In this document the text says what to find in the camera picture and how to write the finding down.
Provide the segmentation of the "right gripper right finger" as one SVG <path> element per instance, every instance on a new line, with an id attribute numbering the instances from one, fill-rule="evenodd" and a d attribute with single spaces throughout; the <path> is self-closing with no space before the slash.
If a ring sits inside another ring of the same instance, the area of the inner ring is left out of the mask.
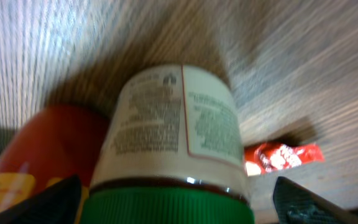
<path id="1" fill-rule="evenodd" d="M 358 210 L 348 211 L 286 177 L 273 190 L 278 221 L 285 224 L 358 224 Z"/>

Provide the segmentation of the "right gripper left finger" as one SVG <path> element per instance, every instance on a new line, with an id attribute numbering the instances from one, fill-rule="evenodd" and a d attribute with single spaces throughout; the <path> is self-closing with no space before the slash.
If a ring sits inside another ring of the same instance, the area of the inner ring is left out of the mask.
<path id="1" fill-rule="evenodd" d="M 0 213 L 0 224 L 74 224 L 82 184 L 73 175 Z"/>

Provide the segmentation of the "red coffee stick sachet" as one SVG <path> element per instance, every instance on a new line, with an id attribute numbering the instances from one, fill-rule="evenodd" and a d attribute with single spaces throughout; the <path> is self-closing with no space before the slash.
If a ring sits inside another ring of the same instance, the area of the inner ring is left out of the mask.
<path id="1" fill-rule="evenodd" d="M 264 142 L 244 149 L 244 169 L 248 176 L 324 161 L 321 149 L 315 144 L 293 147 L 280 142 Z"/>

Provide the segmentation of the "sauce bottle green cap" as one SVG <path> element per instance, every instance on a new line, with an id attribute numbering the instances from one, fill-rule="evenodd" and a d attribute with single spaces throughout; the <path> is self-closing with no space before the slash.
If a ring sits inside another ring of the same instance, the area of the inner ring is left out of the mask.
<path id="1" fill-rule="evenodd" d="M 108 129 L 107 118 L 78 106 L 37 113 L 0 155 L 0 213 L 45 193 L 40 223 L 78 223 Z"/>

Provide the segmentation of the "jar with green lid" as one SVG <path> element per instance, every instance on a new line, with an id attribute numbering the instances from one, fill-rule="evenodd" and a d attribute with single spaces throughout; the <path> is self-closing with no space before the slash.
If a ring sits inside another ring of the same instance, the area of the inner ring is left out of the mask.
<path id="1" fill-rule="evenodd" d="M 138 73 L 122 88 L 82 223 L 253 223 L 229 88 L 191 65 Z"/>

